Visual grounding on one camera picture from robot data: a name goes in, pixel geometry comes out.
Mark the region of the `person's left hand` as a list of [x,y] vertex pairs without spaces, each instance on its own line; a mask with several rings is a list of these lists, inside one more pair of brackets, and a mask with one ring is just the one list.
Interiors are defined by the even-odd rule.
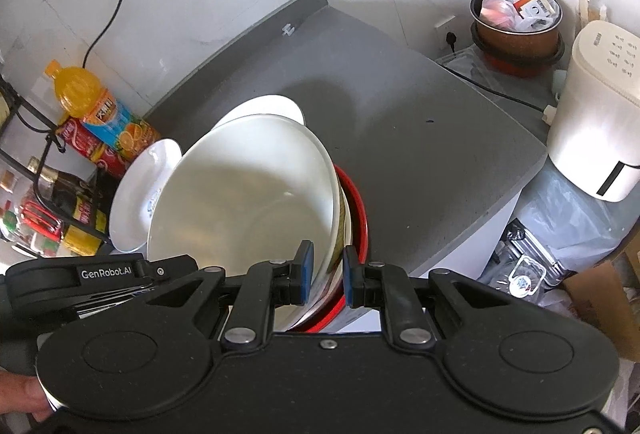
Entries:
[[0,410],[2,414],[31,414],[36,421],[50,417],[52,409],[35,376],[22,376],[2,370],[0,373]]

